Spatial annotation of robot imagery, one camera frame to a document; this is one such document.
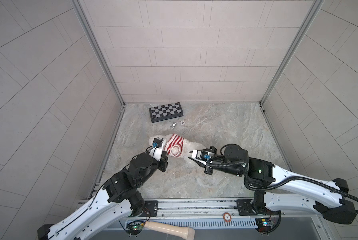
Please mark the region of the white teddy bear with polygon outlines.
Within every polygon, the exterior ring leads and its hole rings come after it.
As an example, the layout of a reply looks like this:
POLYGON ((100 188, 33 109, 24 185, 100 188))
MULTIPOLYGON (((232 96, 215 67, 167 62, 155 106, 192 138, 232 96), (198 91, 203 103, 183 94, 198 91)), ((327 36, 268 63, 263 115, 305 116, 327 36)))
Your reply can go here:
MULTIPOLYGON (((166 136, 161 136, 161 135, 158 135, 158 136, 153 136, 149 139, 149 144, 151 145, 152 144, 152 141, 154 138, 163 138, 165 140, 165 145, 166 143, 169 141, 170 137, 172 136, 173 134, 169 134, 169 135, 166 135, 166 136)), ((196 142, 191 142, 187 139, 184 138, 184 148, 183 148, 183 154, 180 158, 183 158, 183 159, 188 159, 190 157, 190 151, 192 150, 204 150, 206 149, 206 147, 200 143, 196 143, 196 142)))

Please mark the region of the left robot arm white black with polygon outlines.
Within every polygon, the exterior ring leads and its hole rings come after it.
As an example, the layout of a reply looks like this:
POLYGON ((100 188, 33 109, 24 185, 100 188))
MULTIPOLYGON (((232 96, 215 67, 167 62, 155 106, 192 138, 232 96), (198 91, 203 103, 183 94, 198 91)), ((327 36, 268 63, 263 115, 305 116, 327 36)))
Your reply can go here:
POLYGON ((145 207, 140 188, 157 170, 165 172, 168 157, 157 149, 142 153, 108 179, 96 195, 74 213, 54 225, 38 229, 39 240, 89 240, 123 218, 137 217, 145 207))

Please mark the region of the red white striped knit sweater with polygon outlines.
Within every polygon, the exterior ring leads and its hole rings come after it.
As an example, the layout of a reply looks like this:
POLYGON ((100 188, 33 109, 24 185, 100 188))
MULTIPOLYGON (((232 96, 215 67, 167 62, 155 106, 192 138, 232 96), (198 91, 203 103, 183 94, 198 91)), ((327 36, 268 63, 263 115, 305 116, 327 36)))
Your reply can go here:
POLYGON ((164 151, 173 158, 180 158, 183 154, 184 138, 173 134, 166 143, 164 151))

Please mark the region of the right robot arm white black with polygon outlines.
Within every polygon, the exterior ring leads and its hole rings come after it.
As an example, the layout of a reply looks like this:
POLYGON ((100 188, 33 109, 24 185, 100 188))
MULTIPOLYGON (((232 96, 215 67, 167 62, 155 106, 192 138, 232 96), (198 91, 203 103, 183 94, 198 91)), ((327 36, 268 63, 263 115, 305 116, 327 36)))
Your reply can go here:
POLYGON ((251 158, 247 150, 236 144, 195 151, 192 156, 211 175, 214 170, 244 178, 246 189, 254 192, 244 213, 270 215, 285 210, 307 211, 333 223, 349 225, 358 215, 354 203, 358 197, 349 194, 346 180, 323 181, 283 169, 271 162, 251 158))

